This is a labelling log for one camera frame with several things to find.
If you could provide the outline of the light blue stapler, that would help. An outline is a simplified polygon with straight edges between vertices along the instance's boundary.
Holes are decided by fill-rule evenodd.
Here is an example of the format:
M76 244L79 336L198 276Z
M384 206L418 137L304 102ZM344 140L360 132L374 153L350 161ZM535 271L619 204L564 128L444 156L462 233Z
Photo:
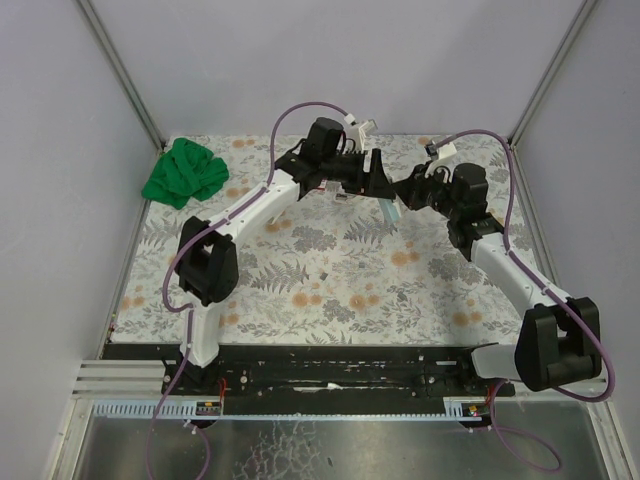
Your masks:
M378 202L385 222L389 225L397 223L401 218L401 212L396 202L390 199L379 199Z

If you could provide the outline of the small white stapler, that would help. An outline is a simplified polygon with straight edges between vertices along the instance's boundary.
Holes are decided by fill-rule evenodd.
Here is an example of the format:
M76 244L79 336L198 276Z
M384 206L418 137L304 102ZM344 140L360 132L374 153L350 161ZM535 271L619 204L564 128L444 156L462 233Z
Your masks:
M338 204L346 204L348 201L354 198L355 198L355 195L347 194L347 193L336 193L334 195L334 201Z

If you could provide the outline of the olive green stapler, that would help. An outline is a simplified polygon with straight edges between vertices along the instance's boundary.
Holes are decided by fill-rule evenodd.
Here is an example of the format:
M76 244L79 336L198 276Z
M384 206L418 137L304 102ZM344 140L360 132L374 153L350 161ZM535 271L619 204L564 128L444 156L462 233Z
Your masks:
M278 215L275 215L274 217L270 218L269 221L267 222L267 224L269 226L271 225L277 225L280 218L286 213L285 210L283 210L282 212L280 212Z

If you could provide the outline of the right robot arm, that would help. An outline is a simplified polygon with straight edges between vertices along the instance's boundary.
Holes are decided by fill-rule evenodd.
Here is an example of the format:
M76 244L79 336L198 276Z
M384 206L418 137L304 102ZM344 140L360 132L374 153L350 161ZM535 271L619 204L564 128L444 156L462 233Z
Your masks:
M522 318L516 343L472 350L476 374L522 382L538 392L600 375L599 311L587 297L573 298L537 270L514 259L504 245L504 228L489 212L483 167L456 166L451 174L429 174L425 165L394 183L410 210L429 207L447 220L449 240L484 272Z

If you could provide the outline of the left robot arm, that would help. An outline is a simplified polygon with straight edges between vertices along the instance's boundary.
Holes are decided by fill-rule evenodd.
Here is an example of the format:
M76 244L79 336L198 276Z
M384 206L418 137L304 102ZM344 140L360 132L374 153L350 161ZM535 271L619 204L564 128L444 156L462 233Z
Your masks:
M239 282L238 251L259 227L322 184L336 184L347 195L375 198L387 220L396 216L396 194L381 152L366 146L376 128L372 119L358 122L348 115L339 123L319 117L307 136L275 161L266 181L225 212L185 223L180 239L185 253L176 273L194 306L181 345L192 365L204 368L218 356L222 304Z

